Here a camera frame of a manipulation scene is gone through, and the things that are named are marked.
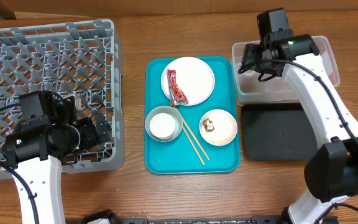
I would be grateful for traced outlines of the grey bowl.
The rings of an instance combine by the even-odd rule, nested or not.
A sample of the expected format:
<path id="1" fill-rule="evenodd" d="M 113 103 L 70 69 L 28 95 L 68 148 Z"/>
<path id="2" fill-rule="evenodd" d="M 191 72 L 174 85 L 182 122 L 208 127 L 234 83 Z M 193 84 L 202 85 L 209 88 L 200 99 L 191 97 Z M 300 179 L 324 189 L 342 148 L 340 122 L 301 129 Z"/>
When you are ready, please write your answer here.
<path id="1" fill-rule="evenodd" d="M 175 139 L 180 134 L 182 127 L 183 121 L 180 113 L 171 106 L 158 106 L 145 119 L 147 134 L 160 142 Z"/>

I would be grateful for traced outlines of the small pink bowl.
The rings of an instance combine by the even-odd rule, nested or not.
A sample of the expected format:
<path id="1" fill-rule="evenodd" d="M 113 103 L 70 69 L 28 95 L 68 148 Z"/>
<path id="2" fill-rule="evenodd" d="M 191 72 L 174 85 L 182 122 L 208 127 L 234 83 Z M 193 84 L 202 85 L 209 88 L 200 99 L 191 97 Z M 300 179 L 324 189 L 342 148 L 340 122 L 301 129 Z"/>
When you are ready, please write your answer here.
<path id="1" fill-rule="evenodd" d="M 209 118 L 214 124 L 214 131 L 206 132 L 203 121 Z M 211 136 L 230 136 L 232 140 L 237 136 L 237 121 L 232 114 L 225 110 L 215 109 L 205 113 L 200 120 L 200 134 L 206 141 Z"/>

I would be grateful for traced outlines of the brown food scrap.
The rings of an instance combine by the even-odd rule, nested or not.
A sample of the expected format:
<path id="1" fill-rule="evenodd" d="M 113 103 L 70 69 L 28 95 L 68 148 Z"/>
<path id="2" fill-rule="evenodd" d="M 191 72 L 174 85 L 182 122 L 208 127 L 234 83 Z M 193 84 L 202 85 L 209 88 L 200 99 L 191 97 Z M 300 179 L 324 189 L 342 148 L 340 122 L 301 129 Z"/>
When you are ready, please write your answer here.
<path id="1" fill-rule="evenodd" d="M 209 118 L 203 121 L 203 127 L 206 132 L 214 131 L 214 124 Z"/>

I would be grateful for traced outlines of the red snack wrapper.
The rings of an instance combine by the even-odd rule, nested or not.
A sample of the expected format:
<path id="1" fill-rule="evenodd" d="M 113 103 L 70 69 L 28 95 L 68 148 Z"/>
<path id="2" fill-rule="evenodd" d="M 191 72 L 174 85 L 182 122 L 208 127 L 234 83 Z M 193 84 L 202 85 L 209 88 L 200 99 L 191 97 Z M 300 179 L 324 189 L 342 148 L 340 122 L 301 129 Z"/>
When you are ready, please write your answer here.
<path id="1" fill-rule="evenodd" d="M 167 78 L 171 103 L 173 105 L 187 105 L 188 98 L 185 96 L 184 92 L 180 89 L 176 82 L 176 71 L 168 69 Z"/>

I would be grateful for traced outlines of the white cup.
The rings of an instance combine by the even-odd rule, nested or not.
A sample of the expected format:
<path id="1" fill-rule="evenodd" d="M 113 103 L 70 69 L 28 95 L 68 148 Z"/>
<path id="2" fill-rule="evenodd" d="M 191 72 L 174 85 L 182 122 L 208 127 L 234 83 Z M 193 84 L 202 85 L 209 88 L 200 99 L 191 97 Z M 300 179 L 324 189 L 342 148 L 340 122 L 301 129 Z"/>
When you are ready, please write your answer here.
<path id="1" fill-rule="evenodd" d="M 152 117 L 149 128 L 154 138 L 163 141 L 172 138 L 176 123 L 173 116 L 167 113 L 159 113 Z"/>

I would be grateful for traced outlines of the pile of rice grains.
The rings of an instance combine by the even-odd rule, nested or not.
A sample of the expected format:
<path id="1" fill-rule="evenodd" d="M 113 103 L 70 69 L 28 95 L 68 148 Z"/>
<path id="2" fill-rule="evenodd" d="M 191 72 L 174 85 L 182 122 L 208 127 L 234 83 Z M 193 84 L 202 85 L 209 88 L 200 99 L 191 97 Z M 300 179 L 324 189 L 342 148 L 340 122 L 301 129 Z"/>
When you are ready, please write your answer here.
<path id="1" fill-rule="evenodd" d="M 224 146 L 232 141 L 230 136 L 211 136 L 206 140 L 208 143 L 214 146 Z"/>

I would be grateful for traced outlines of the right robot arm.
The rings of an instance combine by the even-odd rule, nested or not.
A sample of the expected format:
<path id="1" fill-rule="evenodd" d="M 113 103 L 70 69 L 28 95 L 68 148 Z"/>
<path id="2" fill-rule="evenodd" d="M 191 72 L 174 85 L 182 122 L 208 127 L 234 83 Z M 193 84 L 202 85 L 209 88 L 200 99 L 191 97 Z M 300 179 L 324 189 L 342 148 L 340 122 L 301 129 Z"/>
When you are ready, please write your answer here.
<path id="1" fill-rule="evenodd" d="M 299 99 L 318 145 L 304 169 L 306 190 L 277 222 L 323 223 L 332 209 L 358 195 L 358 121 L 329 80 L 315 41 L 293 33 L 284 9 L 259 14 L 257 24 L 260 42 L 246 46 L 238 73 L 258 72 L 260 82 L 283 78 Z"/>

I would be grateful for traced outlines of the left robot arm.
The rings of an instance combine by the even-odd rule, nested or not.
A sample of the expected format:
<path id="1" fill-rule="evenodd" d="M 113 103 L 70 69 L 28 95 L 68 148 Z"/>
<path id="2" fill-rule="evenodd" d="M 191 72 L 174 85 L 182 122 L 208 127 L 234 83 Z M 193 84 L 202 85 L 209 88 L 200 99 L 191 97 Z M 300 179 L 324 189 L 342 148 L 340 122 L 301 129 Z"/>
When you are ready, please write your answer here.
<path id="1" fill-rule="evenodd" d="M 16 183 L 23 223 L 65 223 L 62 203 L 62 162 L 67 155 L 111 139 L 103 116 L 79 119 L 81 100 L 75 94 L 33 91 L 0 113 L 20 108 L 23 117 L 2 146 L 0 166 Z"/>

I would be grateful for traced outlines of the clear plastic bin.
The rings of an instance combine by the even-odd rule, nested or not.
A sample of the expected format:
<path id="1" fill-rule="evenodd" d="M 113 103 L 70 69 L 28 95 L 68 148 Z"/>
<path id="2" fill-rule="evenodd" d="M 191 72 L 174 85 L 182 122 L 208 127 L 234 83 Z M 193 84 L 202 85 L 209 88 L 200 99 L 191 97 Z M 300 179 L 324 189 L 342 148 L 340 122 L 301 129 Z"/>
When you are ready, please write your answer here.
<path id="1" fill-rule="evenodd" d="M 329 40 L 322 35 L 314 36 L 323 59 L 324 69 L 334 87 L 340 85 L 340 77 L 336 59 L 329 43 Z M 232 69 L 235 79 L 235 94 L 238 105 L 249 103 L 271 103 L 280 101 L 295 101 L 295 93 L 280 78 L 274 78 L 267 82 L 259 82 L 257 72 L 248 71 L 239 74 L 238 70 L 242 65 L 242 58 L 247 42 L 238 42 L 232 46 Z"/>

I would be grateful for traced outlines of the black tray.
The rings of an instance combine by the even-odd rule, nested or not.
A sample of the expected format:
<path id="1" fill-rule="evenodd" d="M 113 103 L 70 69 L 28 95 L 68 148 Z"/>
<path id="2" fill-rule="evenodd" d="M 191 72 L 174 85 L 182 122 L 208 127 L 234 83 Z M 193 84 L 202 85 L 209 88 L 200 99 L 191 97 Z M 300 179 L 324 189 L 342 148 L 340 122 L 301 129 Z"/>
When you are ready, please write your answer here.
<path id="1" fill-rule="evenodd" d="M 308 161 L 318 151 L 313 128 L 299 103 L 244 105 L 244 153 L 253 161 Z"/>

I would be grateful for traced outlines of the grey plastic dish rack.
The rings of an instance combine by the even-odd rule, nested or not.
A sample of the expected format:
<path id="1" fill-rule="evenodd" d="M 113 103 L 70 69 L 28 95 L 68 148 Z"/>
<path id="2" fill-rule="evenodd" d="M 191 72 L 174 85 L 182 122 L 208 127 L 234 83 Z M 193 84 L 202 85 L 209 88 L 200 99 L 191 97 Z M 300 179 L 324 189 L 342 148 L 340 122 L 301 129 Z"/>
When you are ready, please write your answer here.
<path id="1" fill-rule="evenodd" d="M 19 97 L 49 90 L 75 95 L 80 118 L 104 118 L 112 129 L 108 142 L 69 155 L 63 171 L 121 168 L 123 74 L 123 42 L 109 19 L 0 29 L 0 158 L 6 136 L 22 119 Z M 0 167 L 0 180 L 8 178 Z"/>

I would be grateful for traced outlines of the large white plate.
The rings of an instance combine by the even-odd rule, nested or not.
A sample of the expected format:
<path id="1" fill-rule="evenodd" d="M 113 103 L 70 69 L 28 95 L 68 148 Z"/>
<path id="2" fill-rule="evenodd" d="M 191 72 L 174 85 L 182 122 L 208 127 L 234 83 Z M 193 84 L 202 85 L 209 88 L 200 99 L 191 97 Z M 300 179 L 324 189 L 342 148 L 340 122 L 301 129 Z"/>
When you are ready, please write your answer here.
<path id="1" fill-rule="evenodd" d="M 167 70 L 176 71 L 177 85 L 188 99 L 187 106 L 206 101 L 214 90 L 214 72 L 206 62 L 195 57 L 180 57 L 170 62 L 162 72 L 161 87 L 167 98 Z"/>

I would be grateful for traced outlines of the wooden chopstick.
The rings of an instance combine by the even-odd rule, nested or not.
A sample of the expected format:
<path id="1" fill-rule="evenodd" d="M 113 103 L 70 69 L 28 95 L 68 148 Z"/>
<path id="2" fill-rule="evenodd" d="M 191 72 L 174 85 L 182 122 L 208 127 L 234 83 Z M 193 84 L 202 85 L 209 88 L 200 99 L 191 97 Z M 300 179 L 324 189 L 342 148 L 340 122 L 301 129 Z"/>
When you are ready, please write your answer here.
<path id="1" fill-rule="evenodd" d="M 192 139 L 190 138 L 190 135 L 188 134 L 188 132 L 187 132 L 187 130 L 186 130 L 186 128 L 185 128 L 184 126 L 182 127 L 182 130 L 184 131 L 184 133 L 185 133 L 186 137 L 188 138 L 188 140 L 189 140 L 191 146 L 193 147 L 193 149 L 194 149 L 196 155 L 198 156 L 198 159 L 200 160 L 200 162 L 201 162 L 202 165 L 204 166 L 204 165 L 205 165 L 205 162 L 204 162 L 203 158 L 201 157 L 200 153 L 198 152 L 198 150 L 197 150 L 195 144 L 193 143 Z"/>
<path id="2" fill-rule="evenodd" d="M 184 117 L 181 115 L 181 113 L 180 113 L 180 116 L 181 116 L 181 120 L 183 122 L 183 126 L 186 128 L 186 130 L 187 130 L 188 134 L 190 135 L 190 138 L 192 139 L 193 143 L 195 144 L 198 152 L 199 153 L 202 152 L 204 154 L 205 158 L 209 161 L 210 158 L 209 158 L 208 154 L 206 153 L 206 151 L 204 150 L 204 148 L 200 144 L 199 140 L 197 139 L 197 137 L 195 136 L 195 134 L 193 133 L 193 131 L 191 130 L 191 128 L 189 127 L 189 125 L 185 121 Z"/>

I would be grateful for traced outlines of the teal serving tray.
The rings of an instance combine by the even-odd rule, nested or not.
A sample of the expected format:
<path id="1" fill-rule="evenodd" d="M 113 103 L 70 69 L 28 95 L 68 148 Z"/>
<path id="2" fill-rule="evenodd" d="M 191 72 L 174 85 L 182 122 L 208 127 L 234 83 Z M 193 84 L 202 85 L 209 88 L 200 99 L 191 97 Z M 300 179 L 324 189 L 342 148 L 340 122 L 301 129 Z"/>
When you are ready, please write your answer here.
<path id="1" fill-rule="evenodd" d="M 201 117 L 210 110 L 220 109 L 237 117 L 232 68 L 220 56 L 200 57 L 212 69 L 216 84 L 211 96 L 194 106 L 179 106 L 189 127 L 206 151 L 209 159 L 202 165 L 185 133 L 168 142 L 159 142 L 145 134 L 145 165 L 154 174 L 201 174 L 234 171 L 241 161 L 239 136 L 225 146 L 207 143 L 200 135 Z"/>

